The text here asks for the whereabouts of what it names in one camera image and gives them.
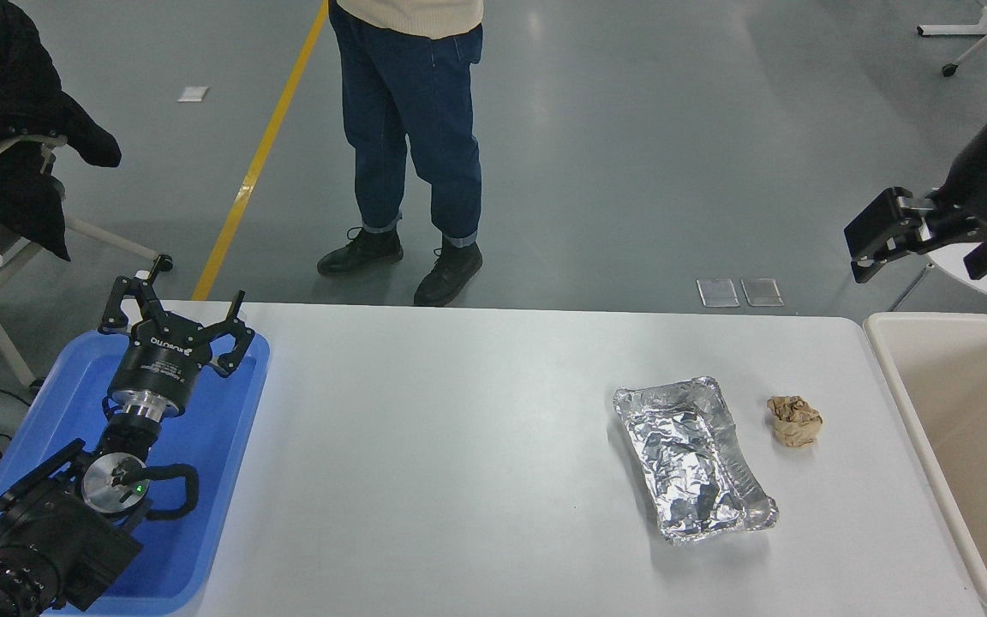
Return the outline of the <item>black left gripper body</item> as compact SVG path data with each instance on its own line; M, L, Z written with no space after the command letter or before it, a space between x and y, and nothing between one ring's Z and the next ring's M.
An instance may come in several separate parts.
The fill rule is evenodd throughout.
M165 399L165 411L185 411L211 347L203 325L181 316L145 319L133 326L129 347L107 389L119 404L148 392Z

